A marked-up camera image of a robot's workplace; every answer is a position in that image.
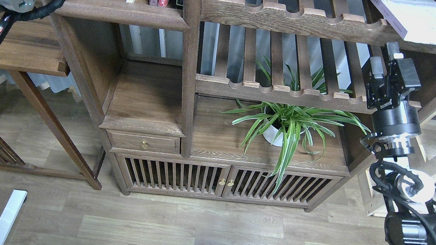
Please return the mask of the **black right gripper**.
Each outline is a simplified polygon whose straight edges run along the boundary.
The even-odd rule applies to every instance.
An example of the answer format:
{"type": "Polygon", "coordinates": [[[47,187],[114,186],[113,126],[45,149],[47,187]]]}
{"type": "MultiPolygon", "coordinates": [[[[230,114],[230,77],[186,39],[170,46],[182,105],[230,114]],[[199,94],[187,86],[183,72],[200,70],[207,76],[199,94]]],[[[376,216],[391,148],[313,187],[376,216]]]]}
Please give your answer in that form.
{"type": "Polygon", "coordinates": [[[381,56],[370,56],[370,81],[366,85],[367,108],[372,115],[373,132],[360,141],[377,138],[389,148],[413,151],[410,139],[421,134],[416,108],[409,104],[409,94],[421,84],[412,59],[405,59],[398,42],[386,43],[388,74],[381,56]]]}

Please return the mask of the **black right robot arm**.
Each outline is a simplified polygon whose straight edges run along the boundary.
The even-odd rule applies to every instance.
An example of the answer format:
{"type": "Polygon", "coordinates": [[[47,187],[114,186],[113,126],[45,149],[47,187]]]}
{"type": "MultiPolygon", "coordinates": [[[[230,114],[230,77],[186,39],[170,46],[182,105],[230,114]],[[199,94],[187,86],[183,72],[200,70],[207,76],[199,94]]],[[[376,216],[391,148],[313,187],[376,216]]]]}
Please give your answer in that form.
{"type": "Polygon", "coordinates": [[[374,189],[384,196],[387,215],[385,239],[389,245],[436,245],[436,181],[409,167],[410,144],[421,134],[416,108],[409,94],[421,84],[413,60],[397,42],[386,43],[388,62],[370,58],[366,85],[373,132],[360,141],[376,158],[369,169],[374,189]]]}

